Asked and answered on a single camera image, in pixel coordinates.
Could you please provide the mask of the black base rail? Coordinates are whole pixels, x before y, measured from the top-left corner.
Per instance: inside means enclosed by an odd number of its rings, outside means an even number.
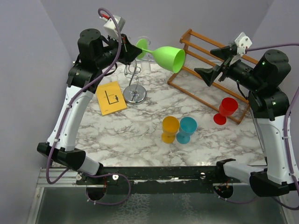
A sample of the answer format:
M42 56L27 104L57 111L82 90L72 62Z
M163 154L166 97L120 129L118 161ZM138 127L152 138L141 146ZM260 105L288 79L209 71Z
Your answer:
M104 167L102 174L118 175L94 178L85 174L77 185L105 187L109 194L126 194L128 183L132 194L213 193L213 186L225 187L240 181L221 177L216 166L172 166L172 167Z

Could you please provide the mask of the green plastic wine glass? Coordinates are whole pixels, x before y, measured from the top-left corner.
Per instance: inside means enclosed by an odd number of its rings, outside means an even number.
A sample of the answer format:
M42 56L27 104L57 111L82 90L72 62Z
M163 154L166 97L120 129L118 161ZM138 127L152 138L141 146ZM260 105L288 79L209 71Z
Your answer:
M142 53L137 57L138 59L142 59L146 53L149 53L160 67L173 73L178 73L184 65L185 51L183 49L163 46L156 50L149 50L146 39L140 39L136 47L142 50Z

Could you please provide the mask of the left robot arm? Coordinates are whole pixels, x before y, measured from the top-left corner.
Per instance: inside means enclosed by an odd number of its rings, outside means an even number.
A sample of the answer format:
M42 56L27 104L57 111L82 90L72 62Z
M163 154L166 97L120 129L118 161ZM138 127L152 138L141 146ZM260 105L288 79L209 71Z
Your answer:
M67 79L63 108L55 128L37 151L52 161L72 170L87 173L87 179L98 184L103 180L103 165L75 147L76 136L84 112L104 77L103 70L117 62L129 65L141 54L125 34L121 39L105 38L100 31L89 28L80 33L79 54Z

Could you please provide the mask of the wooden shelf rack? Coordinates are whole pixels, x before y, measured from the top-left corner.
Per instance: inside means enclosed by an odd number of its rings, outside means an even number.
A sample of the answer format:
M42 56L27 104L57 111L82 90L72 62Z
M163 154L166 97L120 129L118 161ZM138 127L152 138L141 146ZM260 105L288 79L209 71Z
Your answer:
M235 99L238 108L229 118L240 124L249 111L249 103L240 94L235 82L228 78L223 82L216 79L208 87L201 76L194 71L195 68L210 69L216 65L221 65L223 60L210 54L210 50L221 48L224 45L192 29L188 29L181 36L179 42L184 45L185 62L180 72L174 73L168 79L167 84L215 111L219 110L224 98Z

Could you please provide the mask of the red plastic wine glass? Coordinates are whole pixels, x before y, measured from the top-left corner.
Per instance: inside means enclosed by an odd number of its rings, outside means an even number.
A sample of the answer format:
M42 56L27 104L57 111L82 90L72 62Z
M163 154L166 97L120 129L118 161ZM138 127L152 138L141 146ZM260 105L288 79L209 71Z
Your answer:
M238 109L238 103L234 98L224 98L220 104L219 112L214 115L214 122L218 125L224 125L227 117L231 116Z

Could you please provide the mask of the chrome wine glass rack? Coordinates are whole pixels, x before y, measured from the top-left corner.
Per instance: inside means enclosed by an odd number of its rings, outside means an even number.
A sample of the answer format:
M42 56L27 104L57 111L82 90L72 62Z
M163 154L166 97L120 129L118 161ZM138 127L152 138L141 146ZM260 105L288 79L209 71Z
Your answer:
M142 72L141 65L138 62L149 62L147 59L143 59L146 52L143 51L130 65L126 65L124 69L125 77L129 78L129 84L123 91L123 98L127 104L138 105L145 101L147 97L147 91L139 84L139 74Z

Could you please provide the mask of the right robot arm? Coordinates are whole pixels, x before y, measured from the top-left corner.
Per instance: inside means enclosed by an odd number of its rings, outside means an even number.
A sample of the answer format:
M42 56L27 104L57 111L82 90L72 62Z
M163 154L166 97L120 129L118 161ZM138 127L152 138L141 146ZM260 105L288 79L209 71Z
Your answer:
M235 178L250 185L257 196L273 197L288 194L299 185L299 169L296 165L289 130L291 104L279 85L289 74L291 66L287 55L273 47L267 47L255 67L241 60L233 62L237 47L213 49L210 53L221 59L222 64L210 69L196 68L207 85L214 80L234 80L248 91L248 102L256 120L256 128L262 136L266 153L265 168L240 164L235 159L217 162L215 179L226 182Z

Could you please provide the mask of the yellow plastic wine glass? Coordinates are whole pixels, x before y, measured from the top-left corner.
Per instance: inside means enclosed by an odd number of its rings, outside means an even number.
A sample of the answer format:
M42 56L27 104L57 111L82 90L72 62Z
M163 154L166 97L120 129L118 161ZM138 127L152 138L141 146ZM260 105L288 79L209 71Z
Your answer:
M162 122L162 141L167 144L174 142L176 138L176 133L179 130L180 124L179 120L173 116L167 116Z

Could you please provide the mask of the blue plastic wine glass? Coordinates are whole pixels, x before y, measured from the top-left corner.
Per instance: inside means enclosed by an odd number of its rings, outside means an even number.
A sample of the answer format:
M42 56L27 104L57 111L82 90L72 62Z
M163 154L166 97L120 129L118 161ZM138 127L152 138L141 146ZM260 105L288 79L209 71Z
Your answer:
M197 121L192 117L184 117L179 124L179 132L176 135L176 139L180 144L187 144L189 143L191 136L197 130Z

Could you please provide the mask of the yellow book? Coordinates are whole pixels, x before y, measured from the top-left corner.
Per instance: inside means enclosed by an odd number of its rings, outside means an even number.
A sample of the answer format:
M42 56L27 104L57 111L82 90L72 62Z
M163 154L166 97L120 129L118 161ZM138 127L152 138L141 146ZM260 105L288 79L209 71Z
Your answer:
M127 109L127 104L117 81L99 85L96 96L103 116Z

